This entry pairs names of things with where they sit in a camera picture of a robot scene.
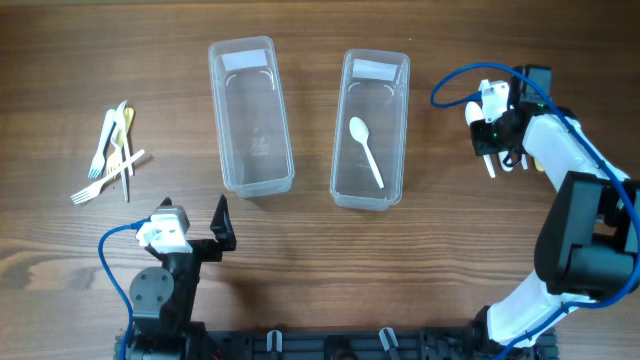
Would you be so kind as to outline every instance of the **clear plastic container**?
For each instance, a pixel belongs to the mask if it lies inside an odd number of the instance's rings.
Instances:
[[[295,171],[273,41],[209,47],[222,177],[240,197],[286,192]]]
[[[384,211],[402,198],[409,104],[409,57],[352,49],[344,57],[330,191],[344,207]],[[364,147],[349,130],[352,117],[369,129],[368,145],[380,171],[380,188]]]

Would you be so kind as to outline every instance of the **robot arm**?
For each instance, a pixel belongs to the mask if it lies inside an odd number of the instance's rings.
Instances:
[[[129,290],[135,325],[132,336],[118,338],[114,360],[220,359],[220,349],[204,323],[191,321],[191,312],[205,262],[219,262],[223,252],[235,251],[236,238],[227,199],[220,196],[210,229],[215,239],[187,240],[189,219],[182,206],[166,198],[136,234],[159,267],[142,270]]]
[[[549,93],[551,69],[528,65],[515,70]],[[479,91],[482,108],[470,102],[465,116],[476,155],[484,157],[490,176],[495,176],[491,155],[497,154],[507,171],[519,162],[525,167],[529,155],[558,191],[538,237],[535,270],[508,297],[486,309],[488,340],[506,346],[526,334],[527,339],[515,347],[529,347],[544,330],[527,331],[543,324],[565,303],[593,303],[622,288],[637,258],[637,242],[607,175],[535,92],[515,77],[511,86],[483,80]],[[575,115],[562,111],[577,135],[602,157],[582,133]],[[629,179],[606,164],[621,182]],[[625,187],[635,201],[637,183],[626,181]],[[614,235],[594,234],[596,222],[616,228]],[[564,308],[545,330],[576,309]]]

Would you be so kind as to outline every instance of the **plastic fork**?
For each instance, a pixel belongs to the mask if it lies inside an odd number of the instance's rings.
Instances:
[[[123,101],[118,108],[116,109],[116,115],[115,115],[115,122],[116,125],[118,125],[118,128],[120,129],[126,129],[126,125],[125,125],[125,119],[124,119],[124,108],[125,106],[127,106],[127,100]],[[129,139],[127,137],[127,134],[124,134],[124,143],[123,143],[123,148],[124,148],[124,157],[125,159],[129,160],[129,158],[131,157],[131,150],[129,150]],[[129,175],[133,176],[133,165],[131,165],[131,163],[129,163]]]
[[[117,175],[120,171],[126,169],[127,166],[131,165],[134,161],[138,160],[142,155],[144,155],[144,150],[138,151],[132,157],[130,157],[127,161],[120,164],[114,170],[115,175]],[[95,198],[96,196],[100,195],[100,191],[102,190],[102,187],[104,186],[104,184],[106,184],[109,180],[111,180],[113,176],[114,174],[107,174],[107,176],[94,182],[93,184],[89,185],[85,189],[80,190],[77,193],[71,195],[71,201],[73,201],[74,204],[80,204]]]
[[[102,174],[105,161],[104,149],[107,145],[109,134],[111,134],[111,129],[113,129],[115,114],[115,110],[111,109],[107,111],[104,116],[104,123],[102,124],[102,131],[100,132],[100,140],[98,141],[98,149],[96,150],[96,154],[93,156],[91,166],[89,167],[89,179],[97,179],[100,177],[100,174]]]

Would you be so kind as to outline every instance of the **white label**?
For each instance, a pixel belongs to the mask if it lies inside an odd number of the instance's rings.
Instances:
[[[396,78],[397,68],[398,65],[355,59],[352,77],[393,81]]]
[[[267,66],[264,50],[249,50],[222,55],[222,63],[227,71],[257,66]]]

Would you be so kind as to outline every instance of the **wooden table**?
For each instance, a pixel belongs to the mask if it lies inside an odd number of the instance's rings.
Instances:
[[[165,196],[187,209],[193,238],[210,235],[218,196],[229,198],[238,250],[203,267],[193,314],[209,329],[466,323],[531,271],[555,196],[536,171],[489,179],[463,109],[429,105],[433,86],[467,63],[553,67],[556,102],[615,165],[640,176],[637,3],[117,3],[0,8],[0,359],[110,359],[126,311],[98,239]],[[222,183],[207,47],[254,35],[275,43],[296,177],[289,193],[245,200]],[[340,208],[328,191],[351,48],[411,59],[404,194],[384,213]],[[507,77],[465,75],[442,99],[482,78]],[[152,159],[130,179],[130,204],[114,182],[73,206],[104,113],[124,99],[137,111],[132,146]],[[125,287],[158,265],[132,232],[110,239],[106,254]],[[639,307],[634,294],[572,314],[559,325],[562,358],[638,358]]]

